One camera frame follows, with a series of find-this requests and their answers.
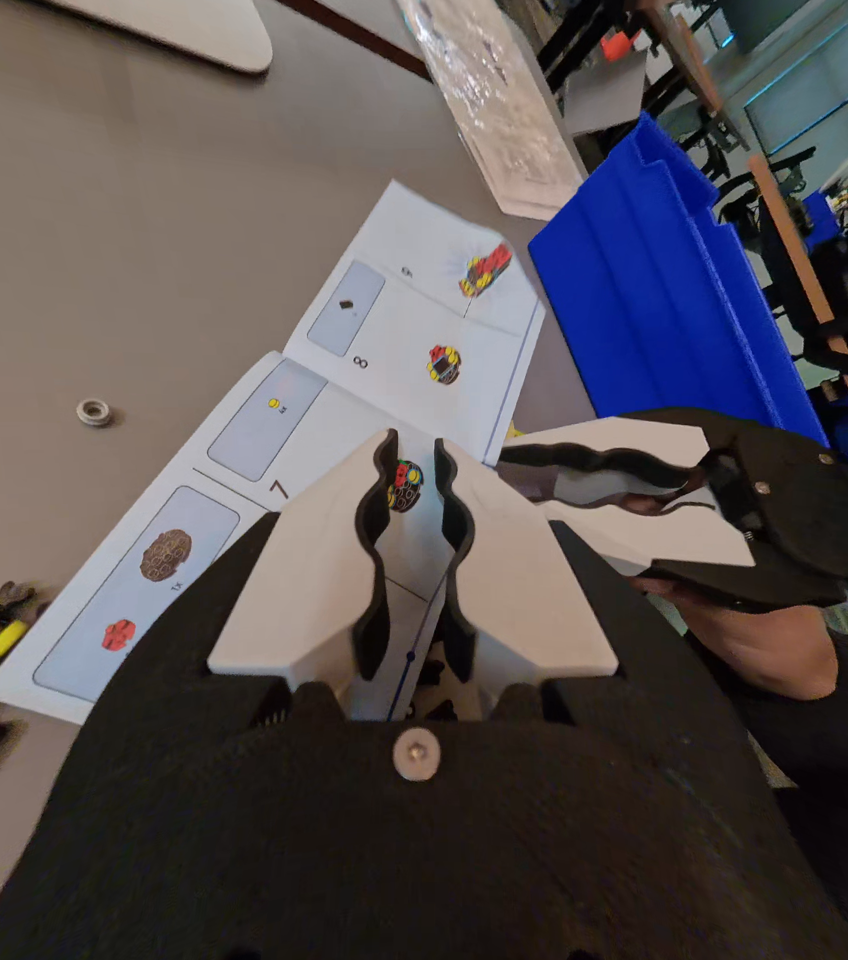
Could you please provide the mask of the clear plastic bag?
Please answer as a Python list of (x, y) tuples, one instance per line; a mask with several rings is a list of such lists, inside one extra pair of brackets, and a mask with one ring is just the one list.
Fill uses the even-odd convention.
[(492, 1), (398, 1), (500, 210), (548, 223), (586, 173), (526, 40)]

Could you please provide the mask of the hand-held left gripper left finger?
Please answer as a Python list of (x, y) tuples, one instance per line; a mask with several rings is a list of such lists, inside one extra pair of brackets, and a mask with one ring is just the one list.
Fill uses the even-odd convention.
[(398, 448), (396, 429), (373, 433), (271, 517), (207, 657), (220, 693), (246, 693), (260, 711), (320, 683), (351, 719), (392, 717), (399, 593), (379, 542)]

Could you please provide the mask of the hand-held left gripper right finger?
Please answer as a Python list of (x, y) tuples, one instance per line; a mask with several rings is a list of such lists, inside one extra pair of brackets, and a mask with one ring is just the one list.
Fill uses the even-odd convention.
[(513, 685), (613, 676), (619, 659), (545, 515), (449, 439), (433, 473), (452, 551), (437, 636), (466, 709), (483, 719)]

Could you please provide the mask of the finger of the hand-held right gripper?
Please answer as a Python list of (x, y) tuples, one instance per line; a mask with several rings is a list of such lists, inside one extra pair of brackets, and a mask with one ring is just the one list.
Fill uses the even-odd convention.
[(499, 461), (580, 475), (620, 474), (652, 488), (677, 490), (710, 452), (699, 427), (610, 416), (509, 438)]
[(755, 565), (744, 534), (724, 518), (706, 486), (681, 493), (622, 472), (561, 472), (538, 508), (624, 575), (646, 573), (658, 561)]

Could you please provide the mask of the white display stand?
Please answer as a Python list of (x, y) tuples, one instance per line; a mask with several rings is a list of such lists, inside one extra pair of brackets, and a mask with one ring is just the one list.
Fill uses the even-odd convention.
[(253, 1), (53, 1), (53, 6), (246, 75), (273, 47)]

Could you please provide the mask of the wooden board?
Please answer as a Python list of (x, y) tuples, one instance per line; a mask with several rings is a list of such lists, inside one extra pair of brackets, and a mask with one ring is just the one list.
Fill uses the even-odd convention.
[(761, 255), (773, 293), (802, 340), (801, 356), (838, 375), (822, 386), (825, 398), (848, 397), (848, 252), (831, 246), (818, 270), (770, 163), (760, 152), (747, 162), (759, 195)]

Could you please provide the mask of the blue storage bin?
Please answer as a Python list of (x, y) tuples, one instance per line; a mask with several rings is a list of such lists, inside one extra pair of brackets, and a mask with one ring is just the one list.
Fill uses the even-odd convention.
[(702, 409), (828, 438), (718, 189), (648, 114), (529, 242), (599, 418)]

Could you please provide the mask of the person's right hand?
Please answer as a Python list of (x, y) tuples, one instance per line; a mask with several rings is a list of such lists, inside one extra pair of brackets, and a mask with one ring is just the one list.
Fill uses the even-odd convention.
[(647, 577), (629, 582), (674, 606), (690, 634), (754, 688), (803, 702), (836, 691), (838, 652), (820, 608), (752, 614), (719, 606), (678, 582)]

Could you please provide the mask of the lego instruction booklet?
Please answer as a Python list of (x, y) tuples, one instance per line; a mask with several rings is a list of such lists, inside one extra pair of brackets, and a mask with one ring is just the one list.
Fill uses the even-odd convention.
[(294, 330), (226, 394), (0, 666), (0, 703), (81, 724), (158, 616), (267, 512), (398, 433), (380, 540), (390, 641), (352, 716), (394, 719), (449, 564), (432, 450), (500, 454), (545, 316), (513, 247), (405, 186), (382, 194)]

